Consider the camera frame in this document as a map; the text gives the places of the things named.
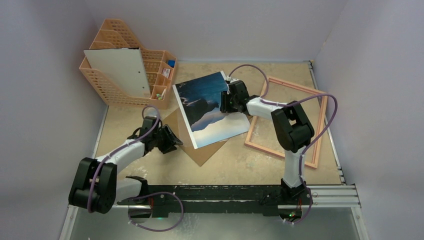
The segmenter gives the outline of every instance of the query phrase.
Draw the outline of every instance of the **white panel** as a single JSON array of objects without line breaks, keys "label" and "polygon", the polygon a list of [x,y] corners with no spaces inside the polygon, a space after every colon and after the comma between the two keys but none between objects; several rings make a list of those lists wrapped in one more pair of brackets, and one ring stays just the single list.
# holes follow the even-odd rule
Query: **white panel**
[{"label": "white panel", "polygon": [[100,26],[124,20],[185,61],[314,59],[347,0],[86,0]]},{"label": "white panel", "polygon": [[314,65],[339,101],[331,132],[371,239],[424,239],[423,13],[422,0],[350,0]]},{"label": "white panel", "polygon": [[90,66],[104,73],[129,96],[150,98],[142,53],[138,48],[84,50]]},{"label": "white panel", "polygon": [[78,69],[98,29],[83,0],[2,0],[0,18],[0,239],[58,239],[105,111]]}]

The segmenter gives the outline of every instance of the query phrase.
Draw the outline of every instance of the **blue item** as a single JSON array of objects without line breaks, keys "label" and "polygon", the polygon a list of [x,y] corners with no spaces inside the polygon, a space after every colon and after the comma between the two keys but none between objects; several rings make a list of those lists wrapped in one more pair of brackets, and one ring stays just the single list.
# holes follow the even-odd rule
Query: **blue item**
[{"label": "blue item", "polygon": [[175,67],[175,60],[168,60],[168,65],[173,68]]}]

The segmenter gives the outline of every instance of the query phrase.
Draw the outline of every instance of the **cable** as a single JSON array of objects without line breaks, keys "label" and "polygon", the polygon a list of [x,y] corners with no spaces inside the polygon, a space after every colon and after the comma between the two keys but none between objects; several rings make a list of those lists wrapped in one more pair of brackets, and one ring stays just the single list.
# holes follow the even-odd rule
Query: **cable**
[{"label": "cable", "polygon": [[181,216],[179,216],[178,221],[176,221],[176,223],[174,225],[172,225],[172,226],[170,226],[168,228],[165,228],[165,229],[153,229],[153,228],[146,227],[146,226],[143,226],[143,225],[140,225],[140,224],[134,222],[131,219],[130,213],[128,213],[129,223],[133,224],[136,227],[142,228],[144,230],[148,230],[148,231],[151,231],[151,232],[157,232],[157,233],[166,232],[166,231],[172,230],[176,226],[178,226],[181,223],[181,221],[183,220],[184,208],[183,208],[183,202],[175,194],[172,194],[172,193],[167,192],[167,191],[158,191],[158,192],[155,192],[155,193],[152,193],[152,194],[149,194],[149,195],[132,197],[132,198],[129,198],[129,199],[131,199],[131,200],[141,200],[141,199],[149,198],[149,197],[156,196],[156,195],[162,195],[162,194],[173,196],[178,201],[179,206],[181,207]]},{"label": "cable", "polygon": [[302,222],[307,216],[308,216],[308,214],[309,214],[309,212],[311,211],[311,207],[312,207],[312,203],[313,203],[313,201],[312,201],[312,193],[311,193],[311,190],[307,187],[307,185],[306,185],[306,183],[305,183],[305,180],[302,178],[302,159],[303,159],[303,157],[304,157],[304,155],[305,155],[305,153],[306,153],[306,151],[312,146],[312,145],[314,145],[314,143],[322,136],[322,135],[324,135],[324,133],[327,131],[327,129],[330,127],[330,125],[331,125],[331,123],[333,122],[333,120],[334,120],[334,117],[336,116],[336,113],[337,113],[337,108],[338,108],[338,102],[337,102],[337,99],[336,99],[336,97],[334,96],[334,95],[332,95],[332,94],[329,94],[329,93],[320,93],[320,94],[317,94],[317,95],[312,95],[312,96],[309,96],[309,97],[306,97],[306,98],[304,98],[304,99],[302,99],[302,100],[299,100],[299,101],[296,101],[296,102],[294,102],[294,103],[292,103],[292,104],[282,104],[282,103],[275,103],[275,102],[270,102],[270,101],[266,101],[266,100],[264,100],[263,99],[263,97],[265,97],[267,94],[268,94],[268,89],[269,89],[269,82],[268,82],[268,78],[267,78],[267,75],[264,73],[264,71],[262,71],[262,69],[260,69],[259,67],[257,67],[257,66],[255,66],[255,65],[252,65],[252,64],[242,64],[242,65],[240,65],[240,66],[238,66],[238,67],[236,67],[236,68],[234,68],[231,72],[230,72],[230,74],[228,75],[229,77],[231,77],[231,75],[234,73],[234,71],[235,70],[237,70],[237,69],[239,69],[239,68],[241,68],[241,67],[244,67],[244,66],[247,66],[247,67],[252,67],[252,68],[255,68],[255,69],[257,69],[257,70],[259,70],[259,72],[263,75],[263,77],[265,78],[265,82],[266,82],[266,88],[265,88],[265,92],[264,92],[264,94],[262,95],[262,96],[260,96],[260,101],[262,102],[262,103],[264,103],[264,104],[266,104],[266,105],[272,105],[272,106],[277,106],[277,107],[285,107],[285,108],[287,108],[287,107],[293,107],[293,106],[296,106],[296,105],[299,105],[299,104],[301,104],[301,103],[303,103],[303,102],[305,102],[305,101],[308,101],[308,100],[311,100],[311,99],[314,99],[314,98],[319,98],[319,97],[324,97],[324,96],[328,96],[328,97],[330,97],[330,98],[332,98],[333,99],[333,101],[334,101],[334,110],[333,110],[333,112],[332,112],[332,115],[331,115],[331,117],[330,117],[330,119],[328,120],[328,123],[325,125],[325,127],[322,129],[322,131],[315,137],[315,139],[314,140],[312,140],[311,142],[310,142],[310,144],[308,145],[308,146],[306,146],[305,148],[304,148],[304,150],[301,152],[301,154],[300,154],[300,158],[299,158],[299,178],[300,178],[300,181],[302,182],[302,185],[303,185],[303,187],[307,190],[307,192],[308,192],[308,194],[309,194],[309,206],[308,206],[308,208],[307,208],[307,210],[306,210],[306,212],[305,212],[305,214],[302,214],[302,217],[299,219],[299,220],[297,220],[297,221],[295,221],[295,222],[291,222],[291,224],[298,224],[298,223],[300,223],[300,222]]},{"label": "cable", "polygon": [[94,192],[94,187],[95,187],[95,185],[96,185],[96,179],[97,179],[97,176],[99,175],[99,172],[100,172],[100,169],[102,168],[102,166],[103,166],[103,164],[107,161],[107,160],[109,160],[109,159],[111,159],[111,157],[113,156],[113,155],[115,155],[116,153],[118,153],[119,151],[121,151],[122,149],[124,149],[124,148],[126,148],[126,147],[128,147],[128,146],[130,146],[130,145],[133,145],[133,144],[135,144],[135,143],[137,143],[137,142],[139,142],[140,140],[142,140],[143,138],[145,138],[147,135],[149,135],[152,131],[153,131],[153,129],[155,129],[155,127],[158,125],[158,123],[159,123],[159,120],[160,120],[160,118],[161,118],[161,115],[159,114],[159,109],[157,109],[155,106],[153,106],[153,105],[147,105],[146,107],[144,107],[143,108],[143,111],[141,112],[141,115],[142,115],[142,117],[143,117],[143,119],[144,119],[144,117],[145,117],[145,110],[147,109],[147,108],[154,108],[155,110],[156,110],[156,113],[157,113],[157,117],[156,117],[156,121],[154,122],[154,124],[153,124],[153,126],[143,135],[143,136],[141,136],[141,137],[139,137],[139,138],[137,138],[137,139],[135,139],[134,141],[131,141],[128,145],[122,145],[122,146],[120,146],[120,147],[118,147],[117,149],[115,149],[115,150],[113,150],[111,153],[109,153],[99,164],[98,164],[98,166],[97,166],[97,169],[95,170],[95,172],[94,172],[94,175],[93,175],[93,177],[92,177],[92,182],[91,182],[91,185],[90,185],[90,191],[89,191],[89,193],[88,193],[88,201],[87,201],[87,210],[88,210],[88,212],[89,213],[93,213],[93,211],[92,211],[92,201],[93,201],[93,192]]}]

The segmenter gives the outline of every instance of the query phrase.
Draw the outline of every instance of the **mountain photo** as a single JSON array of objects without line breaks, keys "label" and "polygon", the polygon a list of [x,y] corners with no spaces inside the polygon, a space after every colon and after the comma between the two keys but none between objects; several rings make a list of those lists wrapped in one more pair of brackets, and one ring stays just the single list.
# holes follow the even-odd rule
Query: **mountain photo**
[{"label": "mountain photo", "polygon": [[220,112],[221,92],[228,90],[224,72],[178,83],[173,89],[195,149],[249,130],[244,114]]}]

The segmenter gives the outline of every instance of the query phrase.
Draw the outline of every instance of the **white board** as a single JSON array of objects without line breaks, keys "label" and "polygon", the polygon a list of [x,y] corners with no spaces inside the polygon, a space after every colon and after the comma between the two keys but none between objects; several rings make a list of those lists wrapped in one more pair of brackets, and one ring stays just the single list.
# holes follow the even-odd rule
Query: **white board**
[{"label": "white board", "polygon": [[104,73],[131,97],[150,98],[150,87],[138,48],[84,50],[93,69]]}]

